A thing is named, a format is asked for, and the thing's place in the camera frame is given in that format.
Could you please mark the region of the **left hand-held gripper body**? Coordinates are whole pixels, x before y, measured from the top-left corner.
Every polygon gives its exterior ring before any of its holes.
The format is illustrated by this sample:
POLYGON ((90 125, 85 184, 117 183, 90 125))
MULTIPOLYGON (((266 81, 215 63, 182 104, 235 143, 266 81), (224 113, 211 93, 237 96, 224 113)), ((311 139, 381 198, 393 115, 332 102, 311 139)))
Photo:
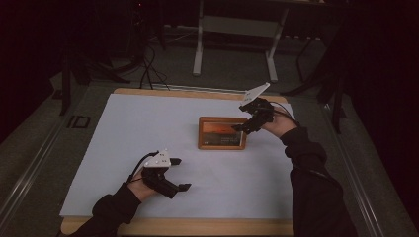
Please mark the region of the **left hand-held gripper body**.
POLYGON ((142 168, 143 182, 158 193, 173 198, 178 192, 178 186, 165 178, 165 172, 172 166, 167 150, 157 151, 151 155, 142 168))

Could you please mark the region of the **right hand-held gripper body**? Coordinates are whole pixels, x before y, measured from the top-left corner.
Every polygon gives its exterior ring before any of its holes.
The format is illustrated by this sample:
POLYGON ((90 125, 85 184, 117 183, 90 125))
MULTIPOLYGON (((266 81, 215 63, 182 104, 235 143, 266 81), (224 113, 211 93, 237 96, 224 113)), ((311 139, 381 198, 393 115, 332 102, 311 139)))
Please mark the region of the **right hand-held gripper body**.
POLYGON ((242 129, 260 129, 266 122, 273 121, 273 106, 260 95, 270 87, 265 83, 245 92, 240 110, 251 115, 251 118, 241 125, 242 129))

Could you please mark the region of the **wooden photo frame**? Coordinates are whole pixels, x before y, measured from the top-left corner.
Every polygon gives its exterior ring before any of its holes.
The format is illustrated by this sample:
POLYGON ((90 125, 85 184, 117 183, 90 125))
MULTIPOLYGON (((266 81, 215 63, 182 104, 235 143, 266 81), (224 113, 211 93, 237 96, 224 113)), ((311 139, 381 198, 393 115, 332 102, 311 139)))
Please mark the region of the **wooden photo frame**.
POLYGON ((246 118, 200 117, 198 148, 201 150, 244 150, 247 135, 234 129, 246 118))

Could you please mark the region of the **person's right hand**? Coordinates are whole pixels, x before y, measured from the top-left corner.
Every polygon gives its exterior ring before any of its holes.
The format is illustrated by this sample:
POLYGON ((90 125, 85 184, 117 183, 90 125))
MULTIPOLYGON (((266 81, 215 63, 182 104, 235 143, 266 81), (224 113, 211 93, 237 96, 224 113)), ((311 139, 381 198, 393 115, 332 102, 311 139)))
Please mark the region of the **person's right hand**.
POLYGON ((273 121, 266 122, 262 128, 281 138, 288 131, 297 128, 297 125, 284 110, 278 110, 274 113, 273 121))

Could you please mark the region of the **person's left hand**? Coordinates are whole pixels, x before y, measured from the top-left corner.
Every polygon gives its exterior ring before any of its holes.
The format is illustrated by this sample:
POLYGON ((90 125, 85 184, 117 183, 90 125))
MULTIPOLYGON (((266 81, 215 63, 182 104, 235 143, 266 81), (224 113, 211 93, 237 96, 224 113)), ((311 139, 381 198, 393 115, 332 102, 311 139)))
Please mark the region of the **person's left hand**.
POLYGON ((127 183, 127 186, 141 202, 144 202, 148 198, 156 195, 157 191, 151 189, 143 182, 141 172, 142 170, 136 172, 133 178, 127 183))

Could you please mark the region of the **white table mat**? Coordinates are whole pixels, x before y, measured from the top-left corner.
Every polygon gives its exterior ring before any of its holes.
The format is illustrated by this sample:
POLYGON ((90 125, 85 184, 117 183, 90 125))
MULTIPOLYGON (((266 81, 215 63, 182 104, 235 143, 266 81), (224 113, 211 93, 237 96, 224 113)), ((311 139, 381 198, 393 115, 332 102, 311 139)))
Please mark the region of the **white table mat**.
POLYGON ((144 155, 167 150, 182 160, 167 171, 167 180, 190 188, 172 198, 152 197, 138 216, 290 218, 293 166, 277 137, 254 132, 240 151, 198 147, 201 117, 242 115, 238 102, 231 100, 111 95, 61 215, 90 215, 97 200, 114 193, 144 155))

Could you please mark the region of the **black stand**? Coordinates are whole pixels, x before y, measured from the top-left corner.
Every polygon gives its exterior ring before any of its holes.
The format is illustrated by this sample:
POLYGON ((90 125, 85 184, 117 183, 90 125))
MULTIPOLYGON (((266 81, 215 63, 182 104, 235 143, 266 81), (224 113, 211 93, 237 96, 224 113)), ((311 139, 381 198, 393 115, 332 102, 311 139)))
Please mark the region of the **black stand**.
POLYGON ((67 44, 62 54, 60 114, 64 116, 71 106, 71 76, 74 76, 78 84, 88 85, 91 81, 89 71, 93 70, 111 81, 127 83, 127 80, 119 76, 119 73, 132 70, 138 63, 139 61, 135 58, 127 65, 108 68, 87 56, 74 44, 67 44))
POLYGON ((338 134, 340 134, 340 116, 342 113, 341 106, 343 97, 344 76, 340 75, 337 72, 337 69, 332 65, 331 61, 329 60, 329 49, 332 45, 334 37, 336 36, 336 33, 336 30, 323 29, 319 31, 319 38, 322 41, 322 43, 326 46, 326 51, 323 53, 313 72, 309 74, 306 79, 304 79, 301 73, 299 60, 300 57, 305 53, 309 45, 314 41, 314 38, 308 40, 306 45, 303 47, 303 49, 297 56, 297 59, 295 60, 295 65, 298 77, 301 81, 301 85, 290 91, 282 92, 282 95, 295 96, 312 87, 320 85, 321 88, 316 96, 316 100, 318 103, 326 105, 331 98, 334 98, 334 102, 332 103, 331 122, 335 131, 338 134))

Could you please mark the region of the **white metal stand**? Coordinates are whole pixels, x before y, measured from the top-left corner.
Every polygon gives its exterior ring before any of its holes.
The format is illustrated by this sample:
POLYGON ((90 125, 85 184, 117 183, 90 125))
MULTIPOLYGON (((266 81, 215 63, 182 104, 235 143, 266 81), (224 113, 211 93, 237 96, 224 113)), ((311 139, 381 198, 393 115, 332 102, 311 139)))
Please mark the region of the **white metal stand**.
POLYGON ((282 36, 285 22, 289 13, 289 8, 285 8, 282 11, 280 14, 280 19, 277 22, 267 22, 206 15, 204 13, 204 7, 205 0, 200 0, 197 48, 192 74, 194 76, 200 76, 202 72, 204 32, 214 32, 222 34, 271 38, 272 46, 269 50, 265 51, 265 59, 270 81, 273 83, 278 82, 279 78, 277 75, 274 55, 276 53, 279 40, 282 36))

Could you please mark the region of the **metal floor rail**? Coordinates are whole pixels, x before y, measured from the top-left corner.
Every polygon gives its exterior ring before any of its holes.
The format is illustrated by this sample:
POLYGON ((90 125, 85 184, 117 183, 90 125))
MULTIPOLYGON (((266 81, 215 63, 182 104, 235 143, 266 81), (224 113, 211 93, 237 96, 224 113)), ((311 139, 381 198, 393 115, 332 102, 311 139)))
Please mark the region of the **metal floor rail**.
POLYGON ((245 93, 243 90, 229 90, 229 89, 218 89, 218 88, 207 88, 207 87, 193 87, 193 86, 181 86, 181 85, 163 85, 163 84, 152 84, 151 86, 143 86, 142 89, 150 90, 163 90, 163 91, 184 91, 184 92, 206 92, 206 93, 221 93, 221 94, 238 94, 242 95, 245 93))
POLYGON ((351 187, 354 200, 357 203, 357 208, 368 230, 368 237, 384 237, 382 228, 377 220, 377 216, 373 209, 371 200, 363 187, 359 174, 356 171, 356 167, 352 162, 352 158, 347 149, 347 146, 342 136, 335 131, 334 126, 332 125, 332 110, 330 109, 328 104, 320 104, 319 107, 324 118, 326 119, 329 129, 332 132, 333 139, 337 142, 337 147, 341 153, 342 162, 344 163, 343 167, 346 173, 347 183, 351 187))
POLYGON ((51 127, 47 137, 43 140, 40 148, 37 150, 37 153, 31 159, 28 167, 19 177, 12 191, 7 195, 5 201, 0 205, 0 233, 7 228, 10 220, 15 215, 41 167, 45 163, 57 137, 66 127, 67 122, 68 117, 59 117, 57 119, 51 127))

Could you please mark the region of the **black floor bracket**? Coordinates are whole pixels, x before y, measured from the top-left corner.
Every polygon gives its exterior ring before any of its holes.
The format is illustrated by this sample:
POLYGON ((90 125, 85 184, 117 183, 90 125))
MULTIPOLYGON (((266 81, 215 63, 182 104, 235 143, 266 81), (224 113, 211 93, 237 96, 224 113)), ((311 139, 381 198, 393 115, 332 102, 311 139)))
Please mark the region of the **black floor bracket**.
POLYGON ((91 118, 84 116, 72 116, 67 124, 67 128, 87 128, 91 118))

